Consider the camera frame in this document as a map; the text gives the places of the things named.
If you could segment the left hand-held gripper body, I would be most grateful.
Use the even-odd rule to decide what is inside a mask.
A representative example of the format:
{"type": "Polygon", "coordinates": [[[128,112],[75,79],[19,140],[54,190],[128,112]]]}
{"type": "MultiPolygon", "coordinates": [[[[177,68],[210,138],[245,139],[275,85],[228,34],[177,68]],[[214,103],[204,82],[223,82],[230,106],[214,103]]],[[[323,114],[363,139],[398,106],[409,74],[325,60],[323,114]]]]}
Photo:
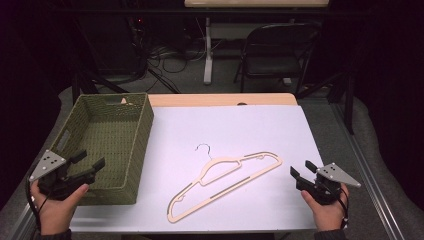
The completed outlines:
{"type": "Polygon", "coordinates": [[[46,150],[40,158],[29,181],[38,181],[38,187],[42,194],[53,200],[65,200],[83,184],[95,182],[96,174],[90,174],[88,170],[69,175],[69,168],[74,165],[69,159],[56,154],[52,150],[46,150]]]}

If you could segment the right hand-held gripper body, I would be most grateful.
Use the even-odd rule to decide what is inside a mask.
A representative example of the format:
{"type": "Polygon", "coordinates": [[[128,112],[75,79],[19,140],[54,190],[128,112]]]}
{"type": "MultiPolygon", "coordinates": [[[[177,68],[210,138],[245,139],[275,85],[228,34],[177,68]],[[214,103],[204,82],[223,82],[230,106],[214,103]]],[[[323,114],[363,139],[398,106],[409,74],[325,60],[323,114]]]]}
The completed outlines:
{"type": "Polygon", "coordinates": [[[316,202],[321,205],[330,205],[339,199],[341,184],[360,187],[361,184],[347,174],[335,163],[318,168],[314,182],[301,177],[296,181],[296,188],[307,191],[316,202]]]}

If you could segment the green woven basket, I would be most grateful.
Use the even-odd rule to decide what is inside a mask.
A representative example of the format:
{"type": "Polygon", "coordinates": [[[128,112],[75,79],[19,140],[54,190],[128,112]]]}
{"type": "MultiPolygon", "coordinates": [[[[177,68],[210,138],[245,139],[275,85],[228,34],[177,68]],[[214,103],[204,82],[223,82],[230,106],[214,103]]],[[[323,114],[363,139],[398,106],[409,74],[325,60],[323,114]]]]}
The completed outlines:
{"type": "Polygon", "coordinates": [[[79,96],[51,150],[65,159],[81,151],[87,153],[69,167],[69,175],[82,173],[98,160],[105,160],[82,205],[136,202],[153,119],[145,93],[79,96]]]}

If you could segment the beige clothes hanger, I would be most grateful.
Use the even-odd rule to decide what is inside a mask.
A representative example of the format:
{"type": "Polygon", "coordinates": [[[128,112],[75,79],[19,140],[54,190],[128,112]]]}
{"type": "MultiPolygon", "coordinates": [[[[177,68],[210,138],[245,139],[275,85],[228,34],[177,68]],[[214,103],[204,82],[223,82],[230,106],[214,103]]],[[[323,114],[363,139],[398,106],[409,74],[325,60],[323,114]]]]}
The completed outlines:
{"type": "Polygon", "coordinates": [[[169,201],[167,220],[175,224],[283,164],[275,153],[211,157],[197,176],[169,201]]]}

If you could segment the person's right hand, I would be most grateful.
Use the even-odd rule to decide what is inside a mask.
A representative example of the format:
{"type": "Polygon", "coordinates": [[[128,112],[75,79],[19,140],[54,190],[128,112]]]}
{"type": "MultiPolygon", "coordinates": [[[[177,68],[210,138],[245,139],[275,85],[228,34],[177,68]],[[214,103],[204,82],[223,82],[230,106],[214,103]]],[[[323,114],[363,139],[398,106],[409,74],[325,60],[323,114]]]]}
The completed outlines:
{"type": "Polygon", "coordinates": [[[305,190],[301,191],[301,196],[310,207],[316,228],[318,231],[337,230],[342,226],[345,218],[345,210],[348,207],[349,191],[345,184],[341,185],[342,192],[339,200],[336,200],[331,205],[320,205],[314,198],[305,190]]]}

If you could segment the person's left hand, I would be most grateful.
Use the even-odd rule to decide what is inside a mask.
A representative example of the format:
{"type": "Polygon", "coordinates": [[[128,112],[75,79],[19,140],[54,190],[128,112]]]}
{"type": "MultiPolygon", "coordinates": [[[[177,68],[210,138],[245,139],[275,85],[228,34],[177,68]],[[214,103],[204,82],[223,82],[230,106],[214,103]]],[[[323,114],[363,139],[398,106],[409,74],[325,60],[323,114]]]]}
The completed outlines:
{"type": "Polygon", "coordinates": [[[88,190],[89,185],[83,184],[63,201],[48,200],[47,196],[40,192],[38,182],[35,181],[31,185],[30,192],[37,206],[36,210],[41,225],[40,233],[43,235],[56,234],[70,229],[77,205],[88,190]]]}

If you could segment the white paper sheet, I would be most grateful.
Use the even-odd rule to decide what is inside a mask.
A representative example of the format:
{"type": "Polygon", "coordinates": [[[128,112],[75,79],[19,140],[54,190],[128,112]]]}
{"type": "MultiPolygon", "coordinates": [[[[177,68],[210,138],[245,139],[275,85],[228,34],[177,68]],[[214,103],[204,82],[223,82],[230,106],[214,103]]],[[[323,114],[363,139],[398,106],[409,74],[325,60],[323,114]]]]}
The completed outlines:
{"type": "Polygon", "coordinates": [[[308,206],[295,187],[293,167],[322,162],[299,106],[157,107],[135,204],[82,206],[76,232],[218,233],[312,229],[308,206]],[[170,199],[211,157],[269,151],[283,159],[275,170],[172,224],[170,199]]]}

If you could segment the black metal stand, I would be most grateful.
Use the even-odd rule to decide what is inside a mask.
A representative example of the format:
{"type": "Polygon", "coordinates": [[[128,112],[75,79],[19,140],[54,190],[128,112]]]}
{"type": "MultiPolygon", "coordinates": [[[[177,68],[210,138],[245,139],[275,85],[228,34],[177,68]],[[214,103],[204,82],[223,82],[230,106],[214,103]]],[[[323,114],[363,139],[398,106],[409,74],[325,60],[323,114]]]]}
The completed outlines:
{"type": "Polygon", "coordinates": [[[296,98],[303,99],[329,84],[332,87],[326,99],[329,103],[337,103],[344,100],[343,122],[348,132],[354,134],[352,120],[355,76],[353,72],[338,72],[324,81],[297,93],[296,98]]]}
{"type": "Polygon", "coordinates": [[[105,86],[113,93],[127,93],[127,90],[112,83],[98,74],[94,57],[91,52],[91,43],[78,22],[74,23],[75,36],[72,38],[71,59],[75,76],[72,80],[73,103],[82,94],[99,94],[98,85],[105,86]]]}

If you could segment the light wooden desk top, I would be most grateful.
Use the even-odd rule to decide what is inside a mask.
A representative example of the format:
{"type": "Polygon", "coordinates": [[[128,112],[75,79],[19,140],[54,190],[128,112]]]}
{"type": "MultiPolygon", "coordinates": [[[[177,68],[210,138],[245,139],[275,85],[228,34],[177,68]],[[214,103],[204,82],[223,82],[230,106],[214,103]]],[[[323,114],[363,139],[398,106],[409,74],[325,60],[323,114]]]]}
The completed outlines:
{"type": "Polygon", "coordinates": [[[153,107],[297,105],[290,93],[149,94],[153,107]]]}

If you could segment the black folding chair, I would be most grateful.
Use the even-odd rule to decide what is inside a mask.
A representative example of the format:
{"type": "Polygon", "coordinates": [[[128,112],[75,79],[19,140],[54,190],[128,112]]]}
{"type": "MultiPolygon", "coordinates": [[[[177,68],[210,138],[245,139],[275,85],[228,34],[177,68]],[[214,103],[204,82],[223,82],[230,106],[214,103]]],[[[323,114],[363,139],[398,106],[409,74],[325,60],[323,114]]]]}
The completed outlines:
{"type": "Polygon", "coordinates": [[[270,24],[254,29],[241,49],[234,82],[240,81],[243,92],[247,78],[294,78],[298,80],[298,93],[320,36],[321,27],[314,23],[270,24]]]}

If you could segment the white table leg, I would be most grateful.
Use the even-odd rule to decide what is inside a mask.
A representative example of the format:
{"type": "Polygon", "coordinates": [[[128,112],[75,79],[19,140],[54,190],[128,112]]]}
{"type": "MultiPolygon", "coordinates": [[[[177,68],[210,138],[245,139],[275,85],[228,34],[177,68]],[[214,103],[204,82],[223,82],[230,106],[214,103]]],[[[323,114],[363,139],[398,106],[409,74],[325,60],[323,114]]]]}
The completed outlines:
{"type": "Polygon", "coordinates": [[[204,68],[204,84],[210,85],[212,83],[212,44],[211,44],[211,28],[210,18],[205,21],[205,43],[206,43],[206,58],[204,68]]]}

